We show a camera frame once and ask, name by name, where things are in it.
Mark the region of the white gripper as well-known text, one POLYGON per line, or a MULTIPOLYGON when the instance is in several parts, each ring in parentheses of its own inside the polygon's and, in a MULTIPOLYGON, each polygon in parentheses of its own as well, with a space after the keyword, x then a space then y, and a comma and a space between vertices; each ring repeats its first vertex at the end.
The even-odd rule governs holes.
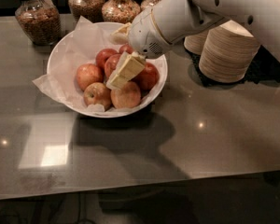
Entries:
POLYGON ((123 88, 128 81, 139 75, 145 68, 146 57, 157 59, 172 47, 161 30, 161 23, 157 21, 153 7, 138 14, 132 23, 121 25, 109 36, 109 40, 115 45, 128 42, 134 50, 132 54, 126 51, 121 54, 116 69, 106 82, 111 90, 123 88))

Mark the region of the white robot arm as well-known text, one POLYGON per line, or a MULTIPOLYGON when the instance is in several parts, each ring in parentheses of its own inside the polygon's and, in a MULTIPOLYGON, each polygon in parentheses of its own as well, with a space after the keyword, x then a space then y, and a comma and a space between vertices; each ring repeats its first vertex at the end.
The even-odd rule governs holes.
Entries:
POLYGON ((214 81, 234 83, 245 76, 258 51, 250 44, 240 46, 225 29, 230 23, 247 30, 253 45, 263 46, 280 62, 280 0, 161 0, 111 40, 127 42, 139 54, 157 59, 182 38, 206 31, 200 71, 214 81))

